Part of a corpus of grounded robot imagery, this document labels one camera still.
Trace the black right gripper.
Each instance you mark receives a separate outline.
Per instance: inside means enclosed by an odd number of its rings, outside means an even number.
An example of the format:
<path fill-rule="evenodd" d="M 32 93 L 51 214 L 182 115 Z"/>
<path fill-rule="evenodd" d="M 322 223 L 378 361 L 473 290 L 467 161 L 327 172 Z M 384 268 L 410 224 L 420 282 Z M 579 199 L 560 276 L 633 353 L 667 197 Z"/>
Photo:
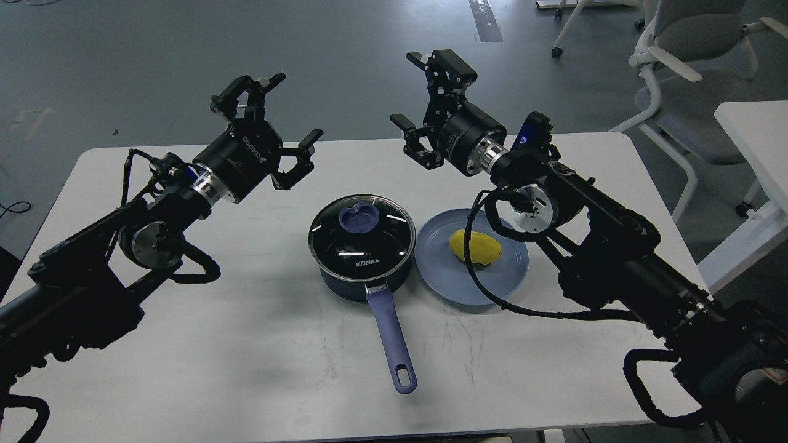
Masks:
<path fill-rule="evenodd" d="M 421 128 L 402 113 L 390 115 L 403 133 L 403 153 L 425 169 L 443 166 L 445 158 L 467 177 L 481 173 L 476 146 L 485 137 L 503 143 L 507 130 L 464 97 L 478 73 L 451 49 L 436 49 L 430 54 L 408 52 L 406 59 L 425 73 L 431 98 Z M 423 137 L 428 137 L 432 149 L 421 143 Z"/>

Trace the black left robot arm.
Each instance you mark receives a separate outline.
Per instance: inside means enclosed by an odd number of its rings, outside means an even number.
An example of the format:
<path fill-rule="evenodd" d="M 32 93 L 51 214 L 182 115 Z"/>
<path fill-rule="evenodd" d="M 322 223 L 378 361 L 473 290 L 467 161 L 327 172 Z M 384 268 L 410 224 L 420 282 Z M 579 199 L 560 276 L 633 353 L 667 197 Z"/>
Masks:
<path fill-rule="evenodd" d="M 120 206 L 45 250 L 28 270 L 34 287 L 2 306 L 1 325 L 2 409 L 36 412 L 21 442 L 40 438 L 50 407 L 36 396 L 12 394 L 18 378 L 45 367 L 47 356 L 67 361 L 135 330 L 141 304 L 166 281 L 219 279 L 219 264 L 189 243 L 185 231 L 208 218 L 219 200 L 239 204 L 267 177 L 287 190 L 313 170 L 313 146 L 323 131 L 285 148 L 265 118 L 265 99 L 285 78 L 240 76 L 213 96 L 209 108 L 227 127 L 191 162 L 131 148 Z"/>

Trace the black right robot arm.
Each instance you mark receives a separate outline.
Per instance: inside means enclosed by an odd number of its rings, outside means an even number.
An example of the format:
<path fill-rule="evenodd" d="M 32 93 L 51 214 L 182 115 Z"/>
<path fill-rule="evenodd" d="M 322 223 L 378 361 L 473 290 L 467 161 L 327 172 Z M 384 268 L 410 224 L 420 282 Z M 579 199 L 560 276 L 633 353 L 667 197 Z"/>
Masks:
<path fill-rule="evenodd" d="M 505 148 L 506 130 L 470 103 L 476 72 L 450 49 L 406 59 L 425 73 L 430 103 L 417 126 L 391 115 L 403 151 L 426 169 L 449 160 L 467 176 L 494 185 L 475 199 L 465 224 L 465 267 L 482 294 L 501 309 L 546 319 L 627 320 L 664 340 L 664 349 L 635 349 L 623 372 L 645 415 L 662 426 L 721 425 L 731 441 L 786 441 L 786 320 L 743 300 L 724 308 L 675 270 L 655 249 L 661 236 L 560 161 L 552 125 L 540 112 L 524 120 Z M 476 214 L 520 243 L 534 242 L 557 267 L 566 298 L 585 311 L 535 311 L 497 297 L 476 277 L 470 239 Z"/>

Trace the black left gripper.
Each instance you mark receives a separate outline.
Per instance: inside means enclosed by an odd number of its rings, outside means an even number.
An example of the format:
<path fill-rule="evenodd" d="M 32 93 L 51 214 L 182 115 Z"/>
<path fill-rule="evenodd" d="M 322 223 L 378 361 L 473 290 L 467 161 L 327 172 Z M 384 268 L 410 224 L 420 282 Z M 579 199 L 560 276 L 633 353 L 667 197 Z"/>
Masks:
<path fill-rule="evenodd" d="M 315 143 L 324 135 L 313 129 L 295 148 L 285 148 L 281 137 L 265 120 L 265 98 L 287 78 L 276 73 L 270 79 L 244 75 L 234 79 L 218 95 L 211 96 L 209 109 L 228 121 L 222 135 L 194 157 L 195 165 L 209 169 L 225 185 L 224 198 L 239 204 L 265 177 L 274 188 L 290 190 L 315 166 Z M 295 165 L 279 171 L 282 158 L 294 158 Z"/>

